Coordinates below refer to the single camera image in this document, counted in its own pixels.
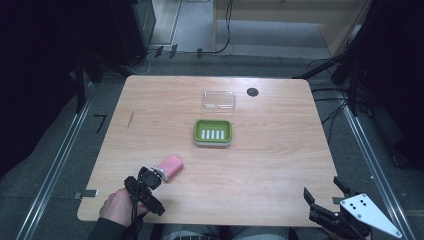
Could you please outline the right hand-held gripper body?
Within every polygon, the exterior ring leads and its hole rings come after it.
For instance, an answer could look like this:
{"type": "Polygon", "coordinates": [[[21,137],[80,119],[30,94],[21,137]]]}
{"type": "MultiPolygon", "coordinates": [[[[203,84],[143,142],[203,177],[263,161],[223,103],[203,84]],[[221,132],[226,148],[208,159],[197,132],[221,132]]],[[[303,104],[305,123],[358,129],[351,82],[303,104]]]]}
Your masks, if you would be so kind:
{"type": "Polygon", "coordinates": [[[340,211],[332,212],[316,203],[311,204],[309,219],[345,239],[365,240],[371,228],[398,239],[402,238],[400,230],[367,194],[342,199],[339,205],[340,211]]]}

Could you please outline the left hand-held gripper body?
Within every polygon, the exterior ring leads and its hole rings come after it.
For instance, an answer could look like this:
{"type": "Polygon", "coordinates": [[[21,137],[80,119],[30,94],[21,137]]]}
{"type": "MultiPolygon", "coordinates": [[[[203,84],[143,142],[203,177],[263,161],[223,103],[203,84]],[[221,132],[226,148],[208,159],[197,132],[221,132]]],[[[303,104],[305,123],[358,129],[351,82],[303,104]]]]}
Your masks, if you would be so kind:
{"type": "Polygon", "coordinates": [[[142,167],[136,177],[128,176],[124,180],[124,186],[134,202],[140,202],[150,212],[161,216],[165,212],[163,204],[152,195],[152,191],[162,183],[160,175],[156,171],[142,167]]]}

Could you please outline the pink soap bar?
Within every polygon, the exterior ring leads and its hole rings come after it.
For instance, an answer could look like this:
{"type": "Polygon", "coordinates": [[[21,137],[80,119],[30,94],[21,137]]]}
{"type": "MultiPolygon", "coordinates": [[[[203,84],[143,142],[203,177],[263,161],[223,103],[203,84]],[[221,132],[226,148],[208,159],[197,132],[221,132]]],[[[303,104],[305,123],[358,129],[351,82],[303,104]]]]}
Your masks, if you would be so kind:
{"type": "Polygon", "coordinates": [[[157,167],[162,168],[164,170],[164,173],[159,174],[166,174],[171,180],[183,169],[184,163],[176,155],[170,155],[157,167]]]}

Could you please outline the person's left hand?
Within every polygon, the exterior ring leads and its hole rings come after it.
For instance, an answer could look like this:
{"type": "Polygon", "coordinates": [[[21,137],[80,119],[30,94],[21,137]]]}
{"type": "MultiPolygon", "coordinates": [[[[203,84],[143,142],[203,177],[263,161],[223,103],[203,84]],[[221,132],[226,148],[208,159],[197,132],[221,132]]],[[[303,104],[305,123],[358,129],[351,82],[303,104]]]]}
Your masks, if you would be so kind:
{"type": "Polygon", "coordinates": [[[133,222],[133,214],[140,216],[147,212],[148,209],[145,206],[133,205],[129,192],[122,188],[110,194],[104,201],[99,217],[129,227],[133,222]]]}

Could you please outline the green soap dish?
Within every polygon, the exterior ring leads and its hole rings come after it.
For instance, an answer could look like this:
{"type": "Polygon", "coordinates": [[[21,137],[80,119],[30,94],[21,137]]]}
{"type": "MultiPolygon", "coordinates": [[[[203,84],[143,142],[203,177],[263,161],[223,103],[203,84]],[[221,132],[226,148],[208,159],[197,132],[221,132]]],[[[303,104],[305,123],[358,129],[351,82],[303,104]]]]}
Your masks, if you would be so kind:
{"type": "Polygon", "coordinates": [[[232,142],[232,124],[227,120],[197,120],[193,141],[203,147],[227,147],[232,142]]]}

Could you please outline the clear plastic lid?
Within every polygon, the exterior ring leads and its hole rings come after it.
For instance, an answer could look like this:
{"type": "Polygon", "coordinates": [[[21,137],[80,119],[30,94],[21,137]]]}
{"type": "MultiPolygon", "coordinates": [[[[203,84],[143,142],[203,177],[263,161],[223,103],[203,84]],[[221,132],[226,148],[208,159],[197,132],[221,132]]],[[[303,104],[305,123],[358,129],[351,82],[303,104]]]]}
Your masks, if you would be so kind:
{"type": "Polygon", "coordinates": [[[234,112],[236,107],[235,93],[232,91],[205,91],[202,108],[213,112],[234,112]]]}

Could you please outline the black tripod stand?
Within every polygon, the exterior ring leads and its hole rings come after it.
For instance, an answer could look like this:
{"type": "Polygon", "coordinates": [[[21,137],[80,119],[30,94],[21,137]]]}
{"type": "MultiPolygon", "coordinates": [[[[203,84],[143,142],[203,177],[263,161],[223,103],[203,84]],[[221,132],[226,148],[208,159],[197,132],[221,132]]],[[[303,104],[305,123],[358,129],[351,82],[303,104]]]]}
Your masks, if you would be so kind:
{"type": "Polygon", "coordinates": [[[350,79],[348,88],[348,99],[347,107],[354,116],[357,116],[356,100],[358,95],[359,86],[359,53],[360,49],[366,42],[366,38],[375,25],[375,22],[381,12],[382,3],[378,0],[368,0],[369,4],[366,7],[367,12],[365,14],[364,22],[359,28],[353,39],[342,49],[342,51],[334,56],[325,60],[322,64],[317,67],[307,70],[305,73],[298,76],[293,76],[293,79],[305,79],[309,78],[328,70],[335,66],[336,70],[331,75],[333,83],[342,84],[347,79],[350,79]]]}

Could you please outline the black cabinet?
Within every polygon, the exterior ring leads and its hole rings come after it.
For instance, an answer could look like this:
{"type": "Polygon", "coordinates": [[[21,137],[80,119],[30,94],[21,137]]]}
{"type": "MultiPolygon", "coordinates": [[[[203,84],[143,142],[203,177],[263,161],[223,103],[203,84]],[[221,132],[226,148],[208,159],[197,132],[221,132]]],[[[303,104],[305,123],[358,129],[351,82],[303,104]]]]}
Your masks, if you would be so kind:
{"type": "Polygon", "coordinates": [[[147,56],[156,24],[152,0],[109,0],[118,31],[120,62],[133,65],[147,56]]]}

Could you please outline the wooden shelf unit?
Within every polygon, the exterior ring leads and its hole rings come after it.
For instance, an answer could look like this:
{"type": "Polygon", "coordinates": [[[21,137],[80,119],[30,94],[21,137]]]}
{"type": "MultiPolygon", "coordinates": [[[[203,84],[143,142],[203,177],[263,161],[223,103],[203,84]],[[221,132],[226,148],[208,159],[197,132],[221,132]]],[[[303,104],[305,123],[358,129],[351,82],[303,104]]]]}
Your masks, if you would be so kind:
{"type": "Polygon", "coordinates": [[[240,52],[276,49],[290,55],[339,54],[361,23],[372,0],[212,0],[211,48],[224,45],[225,20],[235,23],[240,52]]]}

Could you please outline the metal floor rail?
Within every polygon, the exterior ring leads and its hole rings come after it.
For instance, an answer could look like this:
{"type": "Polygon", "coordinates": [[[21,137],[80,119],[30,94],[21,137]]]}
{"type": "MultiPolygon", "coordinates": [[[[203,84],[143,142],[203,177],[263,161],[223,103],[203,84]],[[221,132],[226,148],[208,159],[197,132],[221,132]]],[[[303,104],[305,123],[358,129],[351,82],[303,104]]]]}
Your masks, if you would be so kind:
{"type": "Polygon", "coordinates": [[[382,201],[385,204],[390,219],[394,221],[394,224],[402,233],[403,240],[418,240],[395,192],[379,164],[379,160],[374,153],[359,119],[355,117],[349,109],[344,109],[343,112],[363,154],[382,201]]]}
{"type": "Polygon", "coordinates": [[[76,113],[72,119],[71,125],[68,128],[64,139],[58,149],[58,152],[53,159],[44,181],[32,201],[29,211],[24,219],[24,222],[18,232],[16,240],[31,240],[41,217],[44,214],[46,206],[52,196],[54,188],[58,179],[63,171],[65,163],[68,159],[70,151],[76,141],[78,133],[82,127],[87,113],[90,109],[92,99],[88,99],[83,105],[82,109],[76,113]]]}

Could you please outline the metal table bracket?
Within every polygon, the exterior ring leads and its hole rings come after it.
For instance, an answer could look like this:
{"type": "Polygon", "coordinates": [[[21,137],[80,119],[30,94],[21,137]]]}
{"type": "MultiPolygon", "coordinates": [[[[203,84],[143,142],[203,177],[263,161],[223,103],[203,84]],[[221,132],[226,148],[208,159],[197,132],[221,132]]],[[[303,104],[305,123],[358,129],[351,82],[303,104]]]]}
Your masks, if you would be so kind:
{"type": "Polygon", "coordinates": [[[94,198],[98,195],[97,189],[86,189],[79,192],[75,192],[73,198],[75,200],[82,200],[83,198],[94,198]]]}

